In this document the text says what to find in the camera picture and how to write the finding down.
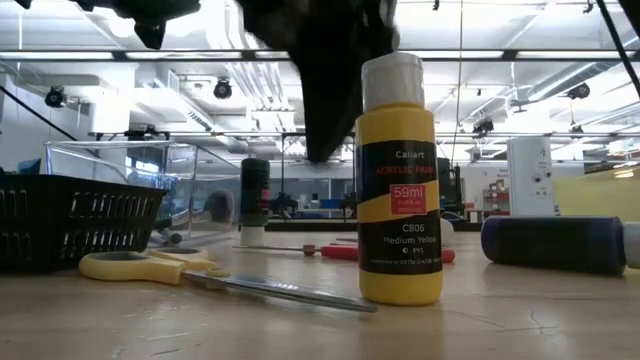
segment yellow scissor handle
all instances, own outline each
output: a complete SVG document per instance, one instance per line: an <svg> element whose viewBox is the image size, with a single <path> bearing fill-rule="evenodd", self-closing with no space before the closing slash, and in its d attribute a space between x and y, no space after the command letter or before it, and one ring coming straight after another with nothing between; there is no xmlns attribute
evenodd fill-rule
<svg viewBox="0 0 640 360"><path fill-rule="evenodd" d="M185 263L133 251L114 251L85 255L78 269L82 275L96 280L147 280L178 285Z"/></svg>
<svg viewBox="0 0 640 360"><path fill-rule="evenodd" d="M184 263L185 270L207 271L219 269L220 266L209 260L206 251L190 248L162 248L149 250L149 256L156 258L180 261Z"/></svg>

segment black cylinder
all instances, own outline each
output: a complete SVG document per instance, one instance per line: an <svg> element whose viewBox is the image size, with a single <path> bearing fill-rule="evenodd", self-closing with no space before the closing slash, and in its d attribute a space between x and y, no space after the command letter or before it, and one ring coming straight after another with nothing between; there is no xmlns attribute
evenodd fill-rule
<svg viewBox="0 0 640 360"><path fill-rule="evenodd" d="M269 161L244 159L240 170L240 224L264 226L269 221Z"/></svg>
<svg viewBox="0 0 640 360"><path fill-rule="evenodd" d="M231 224L233 222L233 194L220 189L209 195L204 210L211 215L211 222Z"/></svg>

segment blue object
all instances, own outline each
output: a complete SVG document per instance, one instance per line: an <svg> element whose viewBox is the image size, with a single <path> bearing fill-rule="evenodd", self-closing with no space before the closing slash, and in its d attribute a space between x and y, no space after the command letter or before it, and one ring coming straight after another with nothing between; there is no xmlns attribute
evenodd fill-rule
<svg viewBox="0 0 640 360"><path fill-rule="evenodd" d="M485 256L499 264L614 276L627 264L617 217L490 216L481 242Z"/></svg>
<svg viewBox="0 0 640 360"><path fill-rule="evenodd" d="M340 209L341 199L322 199L320 200L321 209Z"/></svg>

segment bottle label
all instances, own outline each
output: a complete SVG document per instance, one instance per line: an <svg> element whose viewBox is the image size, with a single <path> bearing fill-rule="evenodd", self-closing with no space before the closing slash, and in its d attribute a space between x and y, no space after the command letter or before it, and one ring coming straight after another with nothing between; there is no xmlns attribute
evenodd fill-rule
<svg viewBox="0 0 640 360"><path fill-rule="evenodd" d="M442 270L436 147L391 140L356 148L360 268L384 274Z"/></svg>

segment red label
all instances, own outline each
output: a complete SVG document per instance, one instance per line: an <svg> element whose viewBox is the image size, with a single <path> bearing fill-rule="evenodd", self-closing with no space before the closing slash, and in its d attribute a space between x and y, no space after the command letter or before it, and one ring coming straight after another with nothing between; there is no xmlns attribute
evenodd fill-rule
<svg viewBox="0 0 640 360"><path fill-rule="evenodd" d="M391 185L392 215L424 215L427 199L424 185Z"/></svg>

